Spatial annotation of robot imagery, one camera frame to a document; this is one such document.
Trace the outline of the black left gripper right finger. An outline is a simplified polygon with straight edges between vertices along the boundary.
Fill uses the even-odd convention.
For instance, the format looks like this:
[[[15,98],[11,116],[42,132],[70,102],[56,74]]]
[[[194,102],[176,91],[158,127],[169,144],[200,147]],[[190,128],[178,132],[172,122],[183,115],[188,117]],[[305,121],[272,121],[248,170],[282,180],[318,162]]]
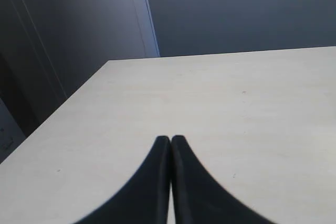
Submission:
[[[226,191],[198,160],[187,139],[171,140],[176,223],[272,223]]]

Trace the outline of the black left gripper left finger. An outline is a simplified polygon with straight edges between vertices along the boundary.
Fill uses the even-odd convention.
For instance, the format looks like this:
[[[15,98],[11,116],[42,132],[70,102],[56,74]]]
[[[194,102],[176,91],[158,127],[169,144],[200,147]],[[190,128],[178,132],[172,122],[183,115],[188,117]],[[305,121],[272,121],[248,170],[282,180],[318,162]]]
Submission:
[[[78,223],[167,223],[170,181],[171,142],[158,136],[126,184]]]

